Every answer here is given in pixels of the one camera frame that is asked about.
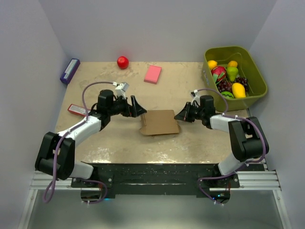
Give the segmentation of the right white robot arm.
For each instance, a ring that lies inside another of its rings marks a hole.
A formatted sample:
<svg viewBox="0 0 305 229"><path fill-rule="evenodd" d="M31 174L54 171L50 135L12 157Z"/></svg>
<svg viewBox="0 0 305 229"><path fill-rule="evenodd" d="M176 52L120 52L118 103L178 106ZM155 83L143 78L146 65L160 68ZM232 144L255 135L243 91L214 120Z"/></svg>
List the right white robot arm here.
<svg viewBox="0 0 305 229"><path fill-rule="evenodd" d="M216 165L213 184L224 187L229 176L248 163L261 162L269 152L269 144L256 117L241 118L218 114L214 107L214 98L202 95L184 108L174 117L175 120L192 123L200 120L208 129L220 130L229 134L231 154Z"/></svg>

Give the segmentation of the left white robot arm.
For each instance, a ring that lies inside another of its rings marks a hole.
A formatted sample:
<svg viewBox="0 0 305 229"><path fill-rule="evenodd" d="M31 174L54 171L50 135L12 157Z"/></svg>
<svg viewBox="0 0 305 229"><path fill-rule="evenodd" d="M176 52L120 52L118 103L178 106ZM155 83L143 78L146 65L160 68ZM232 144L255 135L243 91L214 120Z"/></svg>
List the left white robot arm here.
<svg viewBox="0 0 305 229"><path fill-rule="evenodd" d="M88 117L69 129L44 135L35 169L55 179L82 178L86 186L96 186L99 181L98 174L93 172L92 165L75 160L75 148L91 135L104 129L114 115L136 118L147 113L133 95L131 102L128 104L128 99L122 95L115 97L112 90L101 90L96 108L89 112Z"/></svg>

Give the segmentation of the brown cardboard box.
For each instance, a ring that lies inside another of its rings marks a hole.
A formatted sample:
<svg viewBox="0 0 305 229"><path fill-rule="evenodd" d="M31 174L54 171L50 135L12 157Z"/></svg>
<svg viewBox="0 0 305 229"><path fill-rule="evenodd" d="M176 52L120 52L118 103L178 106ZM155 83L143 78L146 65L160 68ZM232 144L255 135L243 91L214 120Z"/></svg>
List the brown cardboard box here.
<svg viewBox="0 0 305 229"><path fill-rule="evenodd" d="M169 135L180 132L174 110L148 110L141 115L142 135Z"/></svg>

